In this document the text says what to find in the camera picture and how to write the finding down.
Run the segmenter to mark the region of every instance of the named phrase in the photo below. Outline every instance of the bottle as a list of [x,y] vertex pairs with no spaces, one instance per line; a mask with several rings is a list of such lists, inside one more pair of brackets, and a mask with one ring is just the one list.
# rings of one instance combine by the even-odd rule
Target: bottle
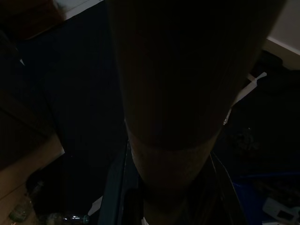
[[85,225],[90,221],[88,215],[52,213],[39,218],[40,225]]
[[12,220],[12,224],[22,223],[28,218],[33,211],[33,202],[36,200],[43,185],[43,182],[39,182],[33,191],[30,194],[25,194],[17,206],[10,212],[8,217]]

